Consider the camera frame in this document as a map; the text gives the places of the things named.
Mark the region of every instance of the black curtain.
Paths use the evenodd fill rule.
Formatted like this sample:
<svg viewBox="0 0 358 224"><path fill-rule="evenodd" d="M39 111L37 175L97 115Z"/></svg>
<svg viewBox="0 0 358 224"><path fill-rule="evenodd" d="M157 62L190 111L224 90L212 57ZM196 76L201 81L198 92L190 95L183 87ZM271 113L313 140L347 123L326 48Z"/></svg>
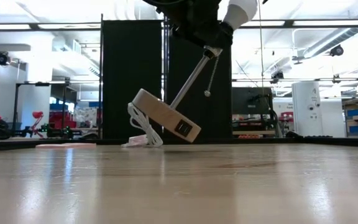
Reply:
<svg viewBox="0 0 358 224"><path fill-rule="evenodd" d="M144 134L129 124L127 105L143 88L161 98L162 25L160 21L104 21L103 138ZM152 122L156 132L162 128Z"/></svg>
<svg viewBox="0 0 358 224"><path fill-rule="evenodd" d="M185 40L170 39L166 98L170 104L203 56L204 50ZM232 138L231 49L224 49L213 78L211 96L205 97L216 59L208 62L179 104L177 111L201 127L196 142ZM175 138L164 133L165 139Z"/></svg>

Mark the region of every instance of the pull chain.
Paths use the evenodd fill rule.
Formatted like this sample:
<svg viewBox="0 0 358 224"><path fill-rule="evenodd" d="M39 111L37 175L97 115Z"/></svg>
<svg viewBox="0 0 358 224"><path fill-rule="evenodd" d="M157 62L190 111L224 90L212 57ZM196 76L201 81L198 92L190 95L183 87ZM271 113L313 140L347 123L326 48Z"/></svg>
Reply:
<svg viewBox="0 0 358 224"><path fill-rule="evenodd" d="M207 88L207 90L204 91L204 95L205 95L206 97L210 97L210 96L211 96L212 81L213 81L213 79L214 79L215 72L216 72L216 69L217 69L217 67L218 67L218 62L219 62L219 56L216 57L214 70L212 71L212 75L211 75L211 79L209 80L208 88Z"/></svg>

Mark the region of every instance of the white cable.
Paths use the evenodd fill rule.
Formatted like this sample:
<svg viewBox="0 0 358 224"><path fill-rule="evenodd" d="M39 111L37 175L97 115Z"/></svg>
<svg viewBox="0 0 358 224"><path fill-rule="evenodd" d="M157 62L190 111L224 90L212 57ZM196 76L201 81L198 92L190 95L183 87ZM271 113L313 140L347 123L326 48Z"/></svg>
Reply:
<svg viewBox="0 0 358 224"><path fill-rule="evenodd" d="M161 137L154 131L149 122L149 117L136 108L132 103L128 103L128 113L131 116L129 122L134 128L143 130L147 136L147 145L160 147L163 144ZM134 124L133 120L139 123L139 126Z"/></svg>

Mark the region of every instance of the security camera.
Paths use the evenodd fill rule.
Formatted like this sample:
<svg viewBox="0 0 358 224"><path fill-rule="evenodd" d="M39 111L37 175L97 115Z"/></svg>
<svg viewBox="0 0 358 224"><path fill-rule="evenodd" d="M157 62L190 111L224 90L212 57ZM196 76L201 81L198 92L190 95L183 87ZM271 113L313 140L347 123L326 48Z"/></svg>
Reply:
<svg viewBox="0 0 358 224"><path fill-rule="evenodd" d="M338 78L341 78L339 77L339 74L333 76L333 84L341 82L340 80L337 80Z"/></svg>
<svg viewBox="0 0 358 224"><path fill-rule="evenodd" d="M11 64L12 59L8 55L8 52L0 52L0 65L6 66Z"/></svg>
<svg viewBox="0 0 358 224"><path fill-rule="evenodd" d="M341 47L341 45L338 45L336 47L334 47L333 49L331 49L331 51L329 51L330 56L341 56L343 54L344 50Z"/></svg>
<svg viewBox="0 0 358 224"><path fill-rule="evenodd" d="M275 73L272 74L272 80L270 81L271 84L276 84L278 83L279 79L284 78L284 73L282 71L277 71Z"/></svg>

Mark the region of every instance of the computer monitor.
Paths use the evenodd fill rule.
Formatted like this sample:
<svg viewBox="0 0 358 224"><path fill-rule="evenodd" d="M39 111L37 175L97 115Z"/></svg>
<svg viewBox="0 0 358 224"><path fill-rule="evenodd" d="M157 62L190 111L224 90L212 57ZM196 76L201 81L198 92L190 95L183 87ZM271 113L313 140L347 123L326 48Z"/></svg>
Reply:
<svg viewBox="0 0 358 224"><path fill-rule="evenodd" d="M272 89L265 87L233 87L232 114L270 114Z"/></svg>

